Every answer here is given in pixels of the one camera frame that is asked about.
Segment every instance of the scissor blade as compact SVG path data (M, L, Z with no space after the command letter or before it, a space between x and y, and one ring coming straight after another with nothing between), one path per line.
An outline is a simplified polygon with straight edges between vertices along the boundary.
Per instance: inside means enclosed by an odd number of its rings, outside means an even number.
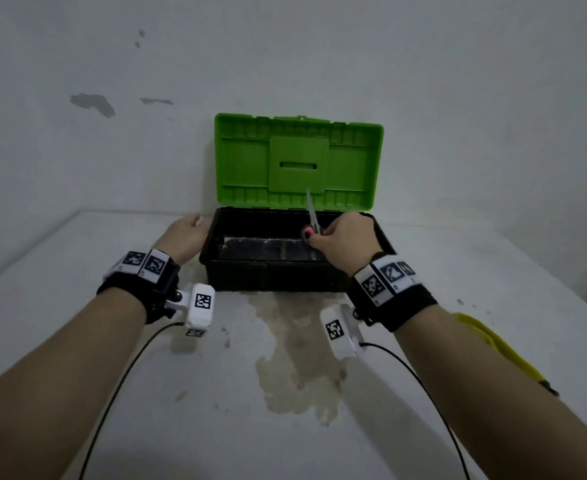
M313 200L311 200L311 194L307 189L307 210L309 210L309 218L311 219L311 227L316 234L320 233L320 226L318 225L318 218L316 217L316 211L313 209Z

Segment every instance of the forearm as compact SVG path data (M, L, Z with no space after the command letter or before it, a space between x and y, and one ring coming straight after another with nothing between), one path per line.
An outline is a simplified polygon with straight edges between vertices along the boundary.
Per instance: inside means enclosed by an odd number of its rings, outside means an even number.
M60 478L144 325L136 298L106 290L0 377L0 478Z
M587 427L445 310L426 308L395 336L490 478L587 478Z

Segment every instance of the scissors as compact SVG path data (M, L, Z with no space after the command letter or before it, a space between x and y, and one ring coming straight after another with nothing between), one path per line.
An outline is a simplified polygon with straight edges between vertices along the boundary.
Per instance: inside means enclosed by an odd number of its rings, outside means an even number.
M300 231L300 237L302 240L309 244L309 238L314 234L322 234L325 232L324 227L320 227L318 224L318 217L316 217L316 211L313 209L313 200L311 199L311 194L309 193L309 189L307 189L307 210L309 211L309 220L311 221L310 224L306 224L302 230Z

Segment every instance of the toolbox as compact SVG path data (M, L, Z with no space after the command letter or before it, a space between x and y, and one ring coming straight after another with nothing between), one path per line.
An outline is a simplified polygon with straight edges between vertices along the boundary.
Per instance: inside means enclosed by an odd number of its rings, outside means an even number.
M217 291L343 292L349 277L309 247L309 189L318 223L373 206L383 128L305 116L218 114L218 202L200 253ZM383 250L393 248L375 221Z

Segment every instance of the table surface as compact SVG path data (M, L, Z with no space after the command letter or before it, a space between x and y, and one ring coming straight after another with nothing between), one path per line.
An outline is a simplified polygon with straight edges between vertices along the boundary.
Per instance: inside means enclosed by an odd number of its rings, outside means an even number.
M0 374L94 295L117 256L148 246L173 219L84 212L2 273ZM587 424L587 304L491 230L384 231L444 307L500 334ZM182 287L205 277L194 260ZM344 300L218 293L205 337L171 328L134 367L86 478L463 478L433 405L393 358L333 358L318 318ZM361 329L401 355L384 328ZM66 477L77 477L82 453Z

